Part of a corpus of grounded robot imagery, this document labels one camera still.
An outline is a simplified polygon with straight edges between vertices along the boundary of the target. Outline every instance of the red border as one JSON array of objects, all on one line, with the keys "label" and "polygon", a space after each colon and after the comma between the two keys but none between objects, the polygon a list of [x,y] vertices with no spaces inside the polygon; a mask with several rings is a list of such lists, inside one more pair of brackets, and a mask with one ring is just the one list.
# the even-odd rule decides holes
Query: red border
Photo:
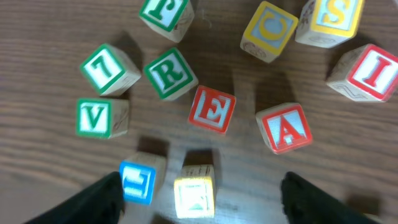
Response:
[{"label": "red border", "polygon": [[[275,145],[274,138],[272,137],[271,130],[269,129],[269,126],[267,124],[267,120],[270,119],[270,118],[274,118],[276,116],[281,116],[282,114],[288,113],[290,111],[295,111],[295,110],[297,110],[298,114],[300,115],[300,119],[301,119],[301,122],[303,124],[303,128],[304,128],[305,134],[307,135],[307,140],[304,140],[303,142],[298,143],[298,144],[293,144],[291,146],[284,147],[282,149],[278,149],[276,147],[276,145]],[[280,111],[276,111],[275,113],[271,113],[269,115],[265,115],[264,117],[262,117],[262,125],[266,129],[267,136],[269,138],[272,151],[275,154],[281,154],[281,153],[296,149],[298,147],[306,146],[306,145],[312,143],[312,134],[311,134],[310,126],[307,123],[307,119],[305,119],[304,110],[303,110],[303,108],[300,105],[293,105],[293,106],[290,106],[288,108],[282,109]]]},{"label": "red border", "polygon": [[[209,125],[209,124],[205,124],[205,123],[196,121],[196,120],[193,119],[193,117],[195,115],[195,112],[197,110],[197,107],[198,107],[200,95],[201,95],[203,90],[206,90],[206,92],[216,93],[216,95],[223,96],[223,97],[226,97],[226,98],[231,100],[231,106],[229,107],[228,113],[226,115],[224,126],[221,129],[220,128],[216,128],[216,127],[214,127],[212,125]],[[235,96],[200,85],[200,86],[198,86],[197,92],[195,94],[195,99],[193,100],[193,104],[192,104],[191,112],[190,112],[189,117],[188,117],[188,121],[190,123],[194,124],[194,125],[201,126],[201,127],[216,131],[216,132],[221,133],[221,134],[225,134],[227,129],[228,129],[228,125],[229,125],[229,122],[231,120],[233,111],[235,109],[235,104],[236,104],[236,97]]]},{"label": "red border", "polygon": [[398,57],[390,54],[389,52],[386,52],[385,50],[381,49],[380,47],[377,47],[373,44],[371,44],[369,47],[366,47],[366,50],[362,53],[362,56],[359,58],[359,60],[356,62],[354,65],[353,69],[351,70],[350,74],[347,76],[347,80],[355,85],[356,87],[362,89],[363,91],[369,93],[370,95],[376,97],[377,99],[381,101],[386,101],[390,96],[392,95],[392,92],[395,89],[395,86],[398,84],[398,75],[396,75],[395,79],[391,82],[390,86],[387,87],[387,90],[385,94],[378,93],[377,91],[373,90],[372,88],[367,87],[366,85],[363,85],[362,83],[356,81],[353,77],[358,70],[358,68],[362,65],[363,61],[365,58],[369,55],[370,51],[375,51],[385,57],[387,57],[390,60],[395,61],[398,63]]}]

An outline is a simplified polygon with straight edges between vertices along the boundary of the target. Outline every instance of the green block with white number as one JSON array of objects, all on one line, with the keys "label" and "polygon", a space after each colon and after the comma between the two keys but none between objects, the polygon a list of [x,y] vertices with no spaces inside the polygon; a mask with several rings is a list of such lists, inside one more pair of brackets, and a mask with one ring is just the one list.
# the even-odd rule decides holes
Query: green block with white number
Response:
[{"label": "green block with white number", "polygon": [[129,101],[80,98],[77,102],[76,134],[109,139],[127,133]]},{"label": "green block with white number", "polygon": [[146,0],[139,17],[155,32],[180,42],[195,13],[189,0]]},{"label": "green block with white number", "polygon": [[141,77],[126,53],[109,44],[95,50],[80,71],[100,96],[120,96]]},{"label": "green block with white number", "polygon": [[198,84],[187,61],[175,47],[144,67],[162,100],[175,100]]}]

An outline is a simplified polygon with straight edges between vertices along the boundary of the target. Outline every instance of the wooden surface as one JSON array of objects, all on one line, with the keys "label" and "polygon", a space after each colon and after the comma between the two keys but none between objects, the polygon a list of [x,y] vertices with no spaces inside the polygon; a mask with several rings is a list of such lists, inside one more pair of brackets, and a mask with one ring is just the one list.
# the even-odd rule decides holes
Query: wooden surface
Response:
[{"label": "wooden surface", "polygon": [[[166,181],[150,207],[129,205],[122,223],[287,223],[279,183],[289,170],[398,223],[398,95],[388,103],[353,103],[324,82],[344,52],[364,44],[398,55],[394,1],[367,0],[355,39],[330,50],[290,40],[270,65],[239,48],[259,3],[193,1],[195,20],[177,45],[202,85],[237,97],[226,136],[187,123],[195,91],[162,102],[142,77],[123,96],[131,102],[129,133],[102,141],[75,135],[77,99],[96,97],[79,64],[109,42],[142,69],[175,44],[138,18],[142,1],[1,1],[0,223],[48,210],[137,149],[168,154]],[[299,16],[305,0],[271,3]],[[314,143],[276,156],[254,113],[285,102],[303,106]],[[216,217],[178,220],[173,181],[186,153],[197,149],[212,149],[221,168]]]}]

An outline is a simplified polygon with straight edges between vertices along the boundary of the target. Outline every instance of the alphabet block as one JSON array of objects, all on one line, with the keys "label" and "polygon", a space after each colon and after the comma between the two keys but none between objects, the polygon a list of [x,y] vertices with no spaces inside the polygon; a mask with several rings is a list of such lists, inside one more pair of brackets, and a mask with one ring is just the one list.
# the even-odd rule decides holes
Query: alphabet block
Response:
[{"label": "alphabet block", "polygon": [[129,57],[109,44],[95,50],[80,65],[80,71],[100,96],[119,96],[141,77]]},{"label": "alphabet block", "polygon": [[198,84],[198,79],[174,47],[148,64],[145,74],[162,100],[175,100]]},{"label": "alphabet block", "polygon": [[398,57],[368,44],[345,53],[326,84],[358,102],[385,102],[398,83]]},{"label": "alphabet block", "polygon": [[80,98],[77,102],[76,134],[108,139],[127,133],[128,100]]},{"label": "alphabet block", "polygon": [[309,0],[303,7],[295,40],[331,48],[353,38],[358,30],[364,0]]},{"label": "alphabet block", "polygon": [[120,163],[123,195],[127,202],[150,205],[164,182],[166,158],[135,152]]},{"label": "alphabet block", "polygon": [[213,218],[215,173],[212,165],[184,166],[174,182],[178,218]]},{"label": "alphabet block", "polygon": [[282,53],[298,21],[295,16],[263,1],[244,31],[241,48],[270,63]]},{"label": "alphabet block", "polygon": [[310,127],[298,103],[284,103],[256,114],[262,138],[275,154],[312,143]]},{"label": "alphabet block", "polygon": [[139,16],[152,30],[178,43],[195,13],[189,0],[146,0]]},{"label": "alphabet block", "polygon": [[199,86],[188,120],[194,125],[225,134],[235,102],[233,95]]}]

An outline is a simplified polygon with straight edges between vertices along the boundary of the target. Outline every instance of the red block with white letter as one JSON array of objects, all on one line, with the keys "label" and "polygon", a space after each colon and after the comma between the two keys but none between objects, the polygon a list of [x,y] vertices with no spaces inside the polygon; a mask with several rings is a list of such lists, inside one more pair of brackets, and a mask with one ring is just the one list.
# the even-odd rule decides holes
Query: red block with white letter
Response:
[{"label": "red block with white letter", "polygon": [[225,134],[236,98],[205,86],[199,86],[192,104],[189,122]]},{"label": "red block with white letter", "polygon": [[398,58],[368,44],[345,53],[326,84],[351,100],[387,101],[398,83]]},{"label": "red block with white letter", "polygon": [[303,108],[298,103],[284,103],[256,113],[266,145],[281,154],[312,143],[312,134]]}]

